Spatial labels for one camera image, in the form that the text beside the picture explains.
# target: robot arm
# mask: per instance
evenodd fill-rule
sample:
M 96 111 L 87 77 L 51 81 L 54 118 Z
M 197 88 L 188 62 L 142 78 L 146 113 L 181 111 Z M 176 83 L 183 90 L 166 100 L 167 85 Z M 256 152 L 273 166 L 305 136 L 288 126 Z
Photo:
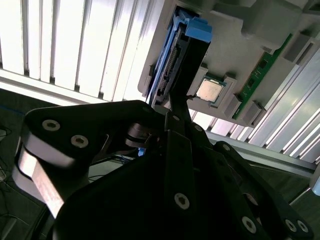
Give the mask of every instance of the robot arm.
M 54 216 L 53 239 L 313 239 L 248 162 L 226 142 L 212 145 L 173 96 L 166 116 L 142 101 L 26 115 L 16 171 Z M 93 162 L 137 148 L 145 154 L 89 184 Z

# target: white slat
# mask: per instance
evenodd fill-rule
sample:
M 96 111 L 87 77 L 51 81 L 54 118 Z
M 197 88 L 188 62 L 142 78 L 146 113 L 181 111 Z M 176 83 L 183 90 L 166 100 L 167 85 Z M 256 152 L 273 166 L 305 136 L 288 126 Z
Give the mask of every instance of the white slat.
M 300 159 L 309 163 L 313 163 L 320 156 L 320 135 L 318 135 L 307 150 L 300 154 Z
M 291 157 L 298 157 L 299 153 L 312 141 L 313 131 L 320 126 L 320 108 L 314 115 L 295 133 L 293 138 L 283 148 L 283 153 Z
M 24 74 L 21 0 L 0 2 L 0 38 L 3 69 Z
M 245 127 L 237 125 L 230 135 L 230 138 L 237 139 Z
M 295 76 L 295 81 L 290 89 L 283 95 L 279 103 L 268 114 L 263 124 L 257 129 L 249 143 L 263 146 L 270 138 L 273 138 L 275 131 L 284 124 L 297 107 L 298 103 L 306 97 L 308 91 L 314 87 L 315 82 L 320 76 L 319 72 L 320 50 L 313 56 L 306 67 Z
M 213 125 L 211 132 L 214 134 L 219 134 L 222 136 L 227 136 L 231 128 L 234 126 L 234 123 L 218 119 Z
M 51 75 L 51 47 L 53 33 L 54 0 L 42 1 L 42 26 L 41 26 L 41 69 L 40 79 L 50 82 Z
M 124 93 L 124 99 L 126 100 L 146 100 L 146 98 L 143 97 L 142 93 L 138 90 L 138 83 L 147 59 L 148 52 L 150 50 L 151 42 L 153 40 L 164 3 L 164 0 L 153 0 L 150 1 L 148 6 L 147 16 L 145 18 L 145 27 L 142 29 L 140 35 Z
M 130 70 L 137 51 L 140 33 L 142 31 L 145 16 L 147 13 L 148 4 L 148 0 L 139 0 L 136 4 L 130 35 L 126 44 L 125 53 L 121 63 L 121 69 L 117 79 L 113 101 L 122 101 L 124 98 Z
M 102 77 L 103 99 L 112 101 L 117 84 L 124 46 L 130 30 L 133 0 L 119 0 L 116 6 L 110 45 Z
M 197 112 L 193 121 L 202 127 L 204 130 L 207 130 L 210 123 L 212 122 L 213 117 L 202 112 Z
M 28 23 L 28 66 L 29 76 L 40 79 L 40 51 L 41 51 L 41 1 L 28 0 L 27 23 Z
M 88 1 L 78 84 L 80 93 L 98 97 L 111 36 L 116 0 Z
M 279 129 L 278 134 L 267 145 L 267 149 L 280 152 L 294 137 L 303 130 L 304 124 L 318 111 L 320 103 L 320 85 L 313 89 L 310 96 L 301 104 L 294 115 Z
M 60 0 L 55 32 L 55 85 L 75 89 L 84 0 Z

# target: silver screw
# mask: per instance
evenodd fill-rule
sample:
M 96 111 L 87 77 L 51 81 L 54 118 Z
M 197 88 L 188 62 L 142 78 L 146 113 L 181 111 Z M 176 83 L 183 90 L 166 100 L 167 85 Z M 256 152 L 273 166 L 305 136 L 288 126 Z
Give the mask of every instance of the silver screw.
M 180 192 L 174 195 L 174 201 L 183 210 L 187 210 L 190 207 L 189 199 Z
M 242 220 L 244 227 L 250 233 L 255 234 L 257 232 L 257 227 L 256 227 L 255 223 L 250 218 L 248 218 L 247 216 L 243 216 L 241 220 Z
M 300 220 L 297 221 L 298 226 L 301 228 L 302 231 L 304 231 L 305 233 L 309 232 L 309 229 L 307 228 L 307 226 Z
M 223 144 L 222 146 L 225 150 L 230 151 L 230 147 L 228 145 Z
M 285 222 L 286 226 L 287 226 L 292 232 L 295 233 L 295 232 L 297 231 L 296 226 L 295 226 L 290 220 L 286 219 L 284 222 Z
M 88 146 L 89 141 L 85 136 L 82 135 L 74 135 L 71 138 L 71 144 L 77 148 L 83 149 Z
M 199 132 L 202 131 L 202 128 L 199 125 L 195 125 L 194 128 L 197 129 Z
M 47 119 L 42 122 L 42 127 L 47 131 L 54 132 L 60 129 L 60 124 L 55 120 Z

